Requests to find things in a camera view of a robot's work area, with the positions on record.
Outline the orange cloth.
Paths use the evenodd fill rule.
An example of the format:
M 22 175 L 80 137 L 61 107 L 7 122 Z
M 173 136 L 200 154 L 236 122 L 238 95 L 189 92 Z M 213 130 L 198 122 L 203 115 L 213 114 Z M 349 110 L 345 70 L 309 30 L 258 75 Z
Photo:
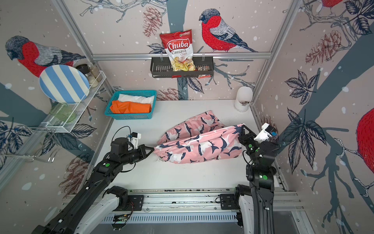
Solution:
M 110 110 L 113 114 L 147 114 L 152 111 L 149 103 L 112 101 Z

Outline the white shorts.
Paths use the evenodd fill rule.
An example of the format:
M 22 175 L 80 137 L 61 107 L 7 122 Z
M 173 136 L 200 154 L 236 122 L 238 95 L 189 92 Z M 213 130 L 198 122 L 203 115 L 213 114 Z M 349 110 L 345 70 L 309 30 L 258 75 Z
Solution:
M 151 97 L 143 97 L 143 96 L 131 96 L 120 94 L 118 99 L 120 102 L 134 102 L 134 103 L 141 103 L 141 104 L 153 104 L 154 96 Z

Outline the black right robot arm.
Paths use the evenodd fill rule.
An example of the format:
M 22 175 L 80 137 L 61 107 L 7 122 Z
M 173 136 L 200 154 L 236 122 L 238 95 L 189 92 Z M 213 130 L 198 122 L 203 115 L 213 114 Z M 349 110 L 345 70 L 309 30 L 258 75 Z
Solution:
M 264 124 L 258 134 L 247 126 L 241 127 L 239 143 L 245 147 L 246 179 L 249 185 L 238 185 L 235 188 L 235 203 L 239 206 L 245 234 L 273 234 L 274 216 L 274 175 L 277 169 L 273 166 L 278 145 L 269 139 L 276 135 L 275 128 Z

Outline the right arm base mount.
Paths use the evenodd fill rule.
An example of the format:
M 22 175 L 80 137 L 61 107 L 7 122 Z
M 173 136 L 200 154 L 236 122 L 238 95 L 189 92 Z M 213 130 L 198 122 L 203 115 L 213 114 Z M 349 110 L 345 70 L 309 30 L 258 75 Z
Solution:
M 249 186 L 239 184 L 233 194 L 220 194 L 219 203 L 222 210 L 253 211 L 256 203 L 254 195 Z

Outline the pink patterned cloth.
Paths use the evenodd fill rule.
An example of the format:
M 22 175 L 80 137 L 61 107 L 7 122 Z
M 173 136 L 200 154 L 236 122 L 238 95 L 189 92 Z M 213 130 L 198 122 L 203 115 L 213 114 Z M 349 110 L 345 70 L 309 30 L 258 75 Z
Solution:
M 242 153 L 241 131 L 242 124 L 225 126 L 209 110 L 167 130 L 154 153 L 175 164 L 233 159 Z

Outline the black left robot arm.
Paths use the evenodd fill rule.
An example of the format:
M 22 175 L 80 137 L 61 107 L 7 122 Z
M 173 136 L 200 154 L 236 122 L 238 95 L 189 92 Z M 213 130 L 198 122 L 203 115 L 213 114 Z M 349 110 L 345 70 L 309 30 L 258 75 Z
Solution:
M 79 223 L 91 208 L 94 201 L 106 189 L 119 173 L 125 173 L 123 166 L 146 159 L 154 148 L 139 145 L 137 148 L 126 137 L 112 141 L 111 150 L 95 168 L 84 187 L 69 204 L 47 225 L 37 226 L 33 234 L 76 234 L 82 231 Z

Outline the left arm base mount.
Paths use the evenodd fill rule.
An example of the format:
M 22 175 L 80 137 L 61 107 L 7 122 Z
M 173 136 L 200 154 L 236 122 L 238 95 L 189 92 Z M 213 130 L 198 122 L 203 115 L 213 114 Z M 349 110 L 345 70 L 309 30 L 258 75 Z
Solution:
M 114 197 L 114 202 L 118 203 L 113 211 L 141 211 L 144 203 L 144 195 L 129 195 L 128 189 L 113 186 L 107 189 L 102 198 Z

